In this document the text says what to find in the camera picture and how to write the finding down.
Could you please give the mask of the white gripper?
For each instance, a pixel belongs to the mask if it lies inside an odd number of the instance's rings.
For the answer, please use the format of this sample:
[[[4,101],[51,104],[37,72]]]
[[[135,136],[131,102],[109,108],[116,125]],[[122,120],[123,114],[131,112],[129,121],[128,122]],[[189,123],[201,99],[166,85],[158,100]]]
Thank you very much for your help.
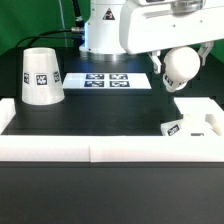
[[[129,54],[150,52],[155,74],[161,73],[159,50],[202,43],[201,65],[215,40],[224,39],[224,0],[190,0],[191,11],[179,8],[179,0],[127,0],[122,7],[119,41]]]

